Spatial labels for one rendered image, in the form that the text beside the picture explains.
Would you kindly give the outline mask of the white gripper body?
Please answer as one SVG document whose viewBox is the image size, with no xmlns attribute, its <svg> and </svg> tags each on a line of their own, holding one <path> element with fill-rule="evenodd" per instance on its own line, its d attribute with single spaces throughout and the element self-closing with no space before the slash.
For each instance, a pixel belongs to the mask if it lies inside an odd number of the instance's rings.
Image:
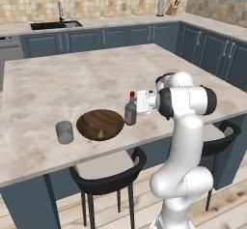
<svg viewBox="0 0 247 229">
<path fill-rule="evenodd" d="M 147 114 L 150 111 L 150 94 L 148 90 L 137 92 L 137 114 Z"/>
</svg>

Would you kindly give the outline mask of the grey liquor bottle red cap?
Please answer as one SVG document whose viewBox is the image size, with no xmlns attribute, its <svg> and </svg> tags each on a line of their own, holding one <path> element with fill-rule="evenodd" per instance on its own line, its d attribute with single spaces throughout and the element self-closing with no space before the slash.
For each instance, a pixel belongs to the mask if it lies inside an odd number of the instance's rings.
<svg viewBox="0 0 247 229">
<path fill-rule="evenodd" d="M 136 104 L 135 104 L 135 92 L 130 92 L 129 102 L 124 109 L 124 121 L 128 126 L 134 126 L 136 124 Z"/>
</svg>

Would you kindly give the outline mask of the brown wooden bowl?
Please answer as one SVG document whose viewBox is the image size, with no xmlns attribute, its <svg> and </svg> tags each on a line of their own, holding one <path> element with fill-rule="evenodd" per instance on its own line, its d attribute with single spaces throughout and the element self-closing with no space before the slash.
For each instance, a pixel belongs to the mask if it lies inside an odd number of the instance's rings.
<svg viewBox="0 0 247 229">
<path fill-rule="evenodd" d="M 124 127 L 123 117 L 108 109 L 95 109 L 81 115 L 76 122 L 78 132 L 87 139 L 106 141 L 116 137 Z M 103 130 L 103 138 L 98 133 Z"/>
</svg>

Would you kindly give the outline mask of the grey glass cup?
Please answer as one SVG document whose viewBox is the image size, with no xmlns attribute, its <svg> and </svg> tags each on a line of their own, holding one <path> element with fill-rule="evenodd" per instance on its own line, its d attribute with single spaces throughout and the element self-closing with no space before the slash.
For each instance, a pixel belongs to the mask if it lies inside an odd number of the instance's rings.
<svg viewBox="0 0 247 229">
<path fill-rule="evenodd" d="M 60 144 L 69 144 L 73 141 L 73 130 L 70 121 L 61 121 L 56 125 L 57 139 Z"/>
</svg>

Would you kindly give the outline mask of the blue dining counter base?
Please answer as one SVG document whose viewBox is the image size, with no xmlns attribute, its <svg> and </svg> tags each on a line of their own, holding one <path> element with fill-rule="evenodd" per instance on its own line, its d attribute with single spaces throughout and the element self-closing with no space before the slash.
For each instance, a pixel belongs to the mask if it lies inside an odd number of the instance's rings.
<svg viewBox="0 0 247 229">
<path fill-rule="evenodd" d="M 217 158 L 202 157 L 201 166 L 212 170 L 214 189 L 233 182 L 247 150 L 247 114 L 231 118 L 241 134 Z M 0 188 L 17 229 L 60 229 L 55 202 L 79 191 L 67 168 Z"/>
</svg>

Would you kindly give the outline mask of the long blue base cupboard run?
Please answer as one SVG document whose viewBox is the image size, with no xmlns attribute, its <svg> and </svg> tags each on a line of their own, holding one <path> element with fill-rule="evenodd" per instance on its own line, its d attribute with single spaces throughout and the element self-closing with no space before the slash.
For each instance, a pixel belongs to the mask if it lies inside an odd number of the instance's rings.
<svg viewBox="0 0 247 229">
<path fill-rule="evenodd" d="M 66 33 L 41 33 L 20 36 L 25 58 L 67 54 L 155 43 L 176 52 L 178 22 L 149 23 L 99 29 L 75 30 Z"/>
</svg>

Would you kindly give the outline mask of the black stool pale seat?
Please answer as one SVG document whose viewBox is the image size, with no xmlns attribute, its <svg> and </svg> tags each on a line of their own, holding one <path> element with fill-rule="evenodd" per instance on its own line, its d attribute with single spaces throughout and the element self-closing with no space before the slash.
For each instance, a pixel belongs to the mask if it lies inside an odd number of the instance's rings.
<svg viewBox="0 0 247 229">
<path fill-rule="evenodd" d="M 145 152 L 136 147 L 130 156 L 127 151 L 95 158 L 69 168 L 69 173 L 81 192 L 83 223 L 87 225 L 89 207 L 91 229 L 96 229 L 94 196 L 117 193 L 118 212 L 121 211 L 121 190 L 127 188 L 130 226 L 135 229 L 133 182 L 147 162 Z"/>
<path fill-rule="evenodd" d="M 205 126 L 202 158 L 211 158 L 210 172 L 213 177 L 213 186 L 207 194 L 206 211 L 209 210 L 212 191 L 218 187 L 219 179 L 224 171 L 224 166 L 220 163 L 221 154 L 227 151 L 240 134 L 240 127 L 230 120 L 223 121 L 219 127 L 214 124 Z"/>
</svg>

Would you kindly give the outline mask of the short blue base cupboard run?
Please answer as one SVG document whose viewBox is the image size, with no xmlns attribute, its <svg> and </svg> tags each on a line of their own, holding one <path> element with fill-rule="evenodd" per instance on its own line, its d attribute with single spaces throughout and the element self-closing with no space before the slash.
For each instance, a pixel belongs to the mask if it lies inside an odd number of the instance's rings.
<svg viewBox="0 0 247 229">
<path fill-rule="evenodd" d="M 247 43 L 181 22 L 176 54 L 247 93 Z"/>
</svg>

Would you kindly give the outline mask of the white paper towel roll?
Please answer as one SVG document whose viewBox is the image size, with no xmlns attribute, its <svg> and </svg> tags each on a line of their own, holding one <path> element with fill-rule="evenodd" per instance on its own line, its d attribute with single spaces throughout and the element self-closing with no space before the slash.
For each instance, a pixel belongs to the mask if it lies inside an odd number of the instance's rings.
<svg viewBox="0 0 247 229">
<path fill-rule="evenodd" d="M 156 16 L 164 16 L 164 0 L 158 0 Z"/>
</svg>

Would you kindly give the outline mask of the wooden knife block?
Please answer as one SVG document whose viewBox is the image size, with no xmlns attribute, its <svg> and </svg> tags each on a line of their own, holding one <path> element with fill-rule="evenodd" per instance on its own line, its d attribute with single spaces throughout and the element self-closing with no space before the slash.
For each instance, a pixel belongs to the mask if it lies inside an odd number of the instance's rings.
<svg viewBox="0 0 247 229">
<path fill-rule="evenodd" d="M 171 3 L 165 15 L 175 16 L 178 10 L 179 0 L 176 0 L 174 3 Z"/>
</svg>

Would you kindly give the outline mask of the black sink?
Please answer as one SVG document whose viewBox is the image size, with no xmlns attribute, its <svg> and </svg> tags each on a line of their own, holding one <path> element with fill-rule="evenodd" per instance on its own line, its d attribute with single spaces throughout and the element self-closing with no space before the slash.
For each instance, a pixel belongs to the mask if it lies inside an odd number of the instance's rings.
<svg viewBox="0 0 247 229">
<path fill-rule="evenodd" d="M 77 20 L 69 21 L 54 21 L 54 22 L 41 22 L 41 23 L 30 23 L 32 30 L 46 30 L 46 29 L 60 29 L 60 28 L 75 28 L 82 27 L 83 25 Z"/>
</svg>

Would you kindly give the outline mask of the silver tap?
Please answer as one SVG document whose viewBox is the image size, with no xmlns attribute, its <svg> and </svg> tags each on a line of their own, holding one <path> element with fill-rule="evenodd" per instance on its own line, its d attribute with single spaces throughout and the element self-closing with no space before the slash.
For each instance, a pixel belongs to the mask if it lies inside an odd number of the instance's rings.
<svg viewBox="0 0 247 229">
<path fill-rule="evenodd" d="M 59 20 L 62 22 L 64 21 L 64 11 L 63 11 L 63 7 L 62 7 L 62 3 L 60 1 L 58 1 L 58 11 L 59 11 Z"/>
</svg>

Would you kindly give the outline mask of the silver dishwasher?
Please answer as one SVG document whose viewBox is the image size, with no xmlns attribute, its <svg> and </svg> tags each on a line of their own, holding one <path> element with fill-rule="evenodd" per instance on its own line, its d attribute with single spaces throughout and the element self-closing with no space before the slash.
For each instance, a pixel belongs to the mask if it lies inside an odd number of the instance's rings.
<svg viewBox="0 0 247 229">
<path fill-rule="evenodd" d="M 3 90 L 5 62 L 23 58 L 19 36 L 0 36 L 0 91 Z"/>
</svg>

